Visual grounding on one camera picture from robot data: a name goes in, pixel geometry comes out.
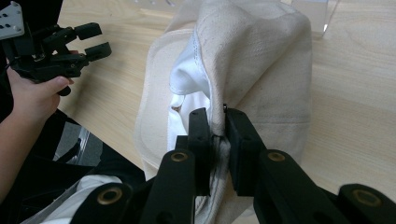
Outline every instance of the white cloth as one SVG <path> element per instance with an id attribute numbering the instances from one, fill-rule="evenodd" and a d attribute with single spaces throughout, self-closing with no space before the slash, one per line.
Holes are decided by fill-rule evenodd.
<path id="1" fill-rule="evenodd" d="M 218 163 L 211 197 L 196 200 L 196 223 L 232 223 L 251 199 L 236 197 L 223 104 L 244 111 L 268 148 L 299 161 L 310 122 L 309 20 L 279 1 L 186 0 L 151 46 L 134 130 L 147 178 L 188 115 L 205 107 Z"/>
<path id="2" fill-rule="evenodd" d="M 107 183 L 121 183 L 120 179 L 110 175 L 86 175 L 81 178 L 77 185 L 77 191 L 71 195 L 61 206 L 56 208 L 42 224 L 68 224 L 73 215 L 96 188 Z"/>

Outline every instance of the white garment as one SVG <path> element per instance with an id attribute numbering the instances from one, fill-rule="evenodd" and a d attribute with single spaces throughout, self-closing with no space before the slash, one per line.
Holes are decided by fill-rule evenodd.
<path id="1" fill-rule="evenodd" d="M 88 195 L 96 188 L 107 183 L 121 183 L 120 179 L 110 175 L 86 175 L 78 182 L 77 191 L 53 211 L 42 224 L 67 224 Z"/>
<path id="2" fill-rule="evenodd" d="M 205 107 L 217 164 L 211 197 L 196 200 L 196 223 L 232 223 L 251 199 L 236 197 L 223 104 L 247 114 L 264 144 L 300 161 L 310 123 L 311 30 L 279 1 L 186 0 L 148 53 L 134 130 L 146 178 L 188 134 L 188 115 Z"/>

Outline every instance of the person's arm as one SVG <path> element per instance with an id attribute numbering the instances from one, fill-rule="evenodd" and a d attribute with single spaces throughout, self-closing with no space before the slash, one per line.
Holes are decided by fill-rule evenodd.
<path id="1" fill-rule="evenodd" d="M 8 68 L 14 106 L 0 123 L 0 203 L 6 198 L 46 120 L 60 102 L 58 91 L 72 84 L 65 77 L 34 84 Z"/>

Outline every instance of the transparent acrylic piece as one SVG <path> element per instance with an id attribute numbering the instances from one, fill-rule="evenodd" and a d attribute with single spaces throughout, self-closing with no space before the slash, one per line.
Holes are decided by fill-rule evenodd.
<path id="1" fill-rule="evenodd" d="M 79 141 L 79 148 L 77 155 L 74 156 L 68 163 L 74 165 L 82 165 L 82 159 L 84 157 L 85 147 L 87 146 L 88 138 L 90 137 L 90 132 L 81 127 L 79 131 L 78 141 Z"/>
<path id="2" fill-rule="evenodd" d="M 140 8 L 176 12 L 184 0 L 132 0 Z"/>
<path id="3" fill-rule="evenodd" d="M 290 4 L 305 14 L 311 21 L 314 35 L 323 35 L 332 18 L 339 0 L 292 0 Z"/>

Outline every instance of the finger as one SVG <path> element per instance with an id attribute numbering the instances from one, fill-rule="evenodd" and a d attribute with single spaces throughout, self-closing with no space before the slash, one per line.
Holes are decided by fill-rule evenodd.
<path id="1" fill-rule="evenodd" d="M 70 82 L 66 77 L 56 77 L 49 81 L 42 82 L 36 85 L 40 89 L 43 96 L 51 96 L 58 91 L 63 90 L 66 86 L 69 85 L 69 83 Z"/>
<path id="2" fill-rule="evenodd" d="M 10 84 L 16 83 L 21 78 L 20 75 L 10 67 L 7 69 L 7 74 Z"/>
<path id="3" fill-rule="evenodd" d="M 73 79 L 71 79 L 71 78 L 68 78 L 67 80 L 69 80 L 69 85 L 73 85 L 73 84 L 74 84 L 74 81 L 73 81 Z"/>

